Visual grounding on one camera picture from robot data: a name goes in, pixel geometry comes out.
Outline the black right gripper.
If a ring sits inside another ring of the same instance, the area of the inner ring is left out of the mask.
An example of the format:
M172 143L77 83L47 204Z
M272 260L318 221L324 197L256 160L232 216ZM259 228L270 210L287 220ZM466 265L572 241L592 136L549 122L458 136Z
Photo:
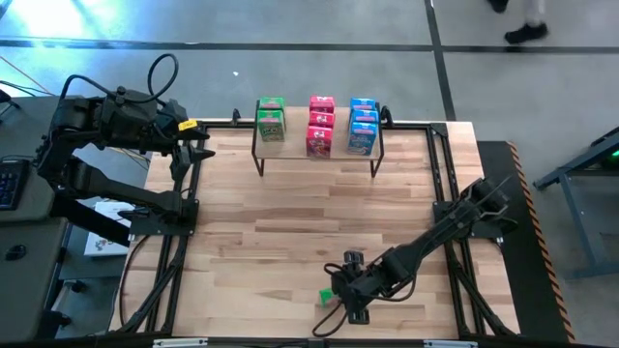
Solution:
M347 250L343 265L333 271L333 290L341 299L349 324L368 325L368 304L385 300L387 271L382 265L369 265L364 269L365 258L361 251Z

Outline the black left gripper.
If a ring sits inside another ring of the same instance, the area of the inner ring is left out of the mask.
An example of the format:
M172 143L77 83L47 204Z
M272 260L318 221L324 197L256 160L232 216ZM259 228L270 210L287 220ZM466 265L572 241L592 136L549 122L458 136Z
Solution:
M188 121L184 106L176 100L169 100L161 109L157 109L154 120L149 125L149 141L158 151L166 151L178 144L179 140L207 140L208 132L200 127L179 130L179 125ZM171 155L170 173L173 181L183 180L193 164L211 158L216 153L208 149L198 149L187 144L176 146Z

